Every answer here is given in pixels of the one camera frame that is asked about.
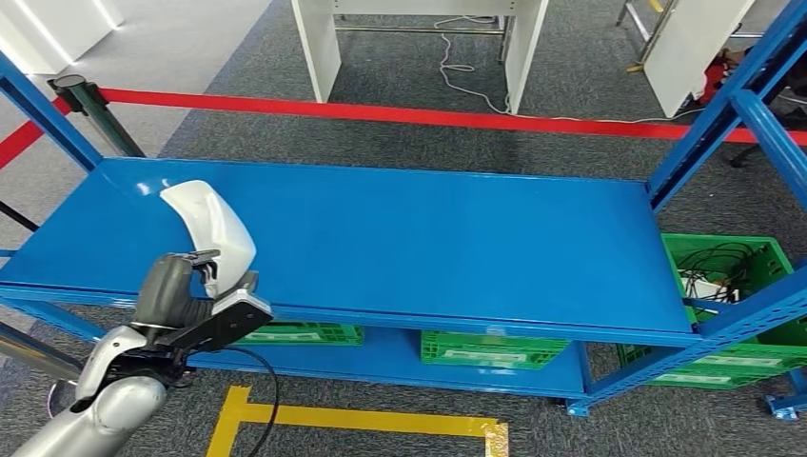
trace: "yellow floor tape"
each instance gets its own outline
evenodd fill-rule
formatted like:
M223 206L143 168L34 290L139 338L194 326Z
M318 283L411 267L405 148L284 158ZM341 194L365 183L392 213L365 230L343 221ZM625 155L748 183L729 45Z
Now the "yellow floor tape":
M250 387L229 388L207 448L207 457L228 457L242 422L268 421L272 405L250 403L247 400L249 391ZM507 424L488 417L280 406L277 424L479 437L484 438L485 457L509 455Z
M664 12L664 7L659 3L659 0L647 0L647 3L649 3L656 12Z

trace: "red tape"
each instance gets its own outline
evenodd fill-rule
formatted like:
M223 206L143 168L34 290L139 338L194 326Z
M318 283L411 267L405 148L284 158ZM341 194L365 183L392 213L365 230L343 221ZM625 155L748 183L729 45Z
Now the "red tape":
M70 107L61 98L52 100L51 103L62 114L70 112ZM28 121L17 130L0 141L0 169L9 164L20 155L25 149L38 140L44 133L32 121Z
M263 112L295 116L350 119L357 121L397 122L429 126L465 127L472 129L499 129L572 133L578 135L628 136L678 140L689 130L688 126L670 124L625 124L602 120L566 120L548 117L516 117L500 114L440 111L347 105L341 103L315 103L267 98L199 95L190 93L153 92L129 89L101 89L110 102L160 107L215 109L225 111ZM807 131L792 130L790 135L797 144L807 145ZM731 143L755 144L757 140L748 129L735 129L726 138Z

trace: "shelf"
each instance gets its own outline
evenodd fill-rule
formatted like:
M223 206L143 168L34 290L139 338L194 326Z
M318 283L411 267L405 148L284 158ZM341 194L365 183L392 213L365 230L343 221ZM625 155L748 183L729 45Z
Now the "shelf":
M258 294L281 318L695 337L644 184L620 180L106 159L0 285L133 297L158 256L193 249L158 195L190 179L244 220Z
M420 333L396 328L365 328L359 347L244 346L265 357L279 374L419 387L581 398L579 345L571 344L540 370L428 365L420 359ZM232 351L199 354L200 368L265 371L249 356Z

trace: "gray carpet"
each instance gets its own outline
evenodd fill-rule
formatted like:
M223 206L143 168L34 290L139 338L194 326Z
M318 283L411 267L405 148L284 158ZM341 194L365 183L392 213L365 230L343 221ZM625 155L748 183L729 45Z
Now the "gray carpet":
M523 101L524 114L636 119L660 112L639 74L626 74L636 57L632 31L613 27L620 0L554 0ZM351 22L421 23L433 19L348 17ZM436 71L443 42L431 35L340 37L343 67L331 101L486 111L482 100L443 86ZM455 38L452 62L477 71L452 80L504 97L496 41ZM275 0L215 78L208 93L311 99L290 6ZM462 169L553 175L641 178L671 147L667 141L482 131L328 121L252 114L192 112L163 150L165 157L219 158L416 169ZM764 160L730 169L724 160L741 147L724 145L660 218L665 230L776 236L793 257L807 252L804 215ZM118 310L72 307L110 327ZM62 335L43 338L75 353L87 347ZM613 368L613 349L593 345L597 373ZM256 374L205 370L192 388L141 430L125 456L204 455L207 438L230 384L253 386L267 402L270 387ZM44 420L49 380L32 373L0 411L8 450ZM284 404L318 407L470 414L510 425L513 456L757 456L804 455L807 425L783 424L758 407L763 393L783 392L781 379L730 392L641 387L594 409L592 417L565 416L547 400L500 394L415 389L285 377ZM19 411L30 411L19 417ZM260 426L245 426L232 455L245 455ZM480 440L329 430L276 429L264 455L478 456Z

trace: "black post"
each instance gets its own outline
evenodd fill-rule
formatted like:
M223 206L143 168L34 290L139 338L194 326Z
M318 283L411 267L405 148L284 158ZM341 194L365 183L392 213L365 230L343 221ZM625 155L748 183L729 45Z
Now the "black post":
M118 119L107 108L109 102L101 96L98 86L88 83L84 76L69 74L51 79L48 84L62 97L73 112L81 112L120 154L128 157L146 157L129 136Z
M25 227L30 231L36 231L39 229L39 226L34 224L29 218L25 217L24 215L17 212L16 209L6 205L3 202L0 202L0 212L6 214L8 217L19 223L21 226Z
M67 381L78 381L82 370L78 360L2 322L0 353Z

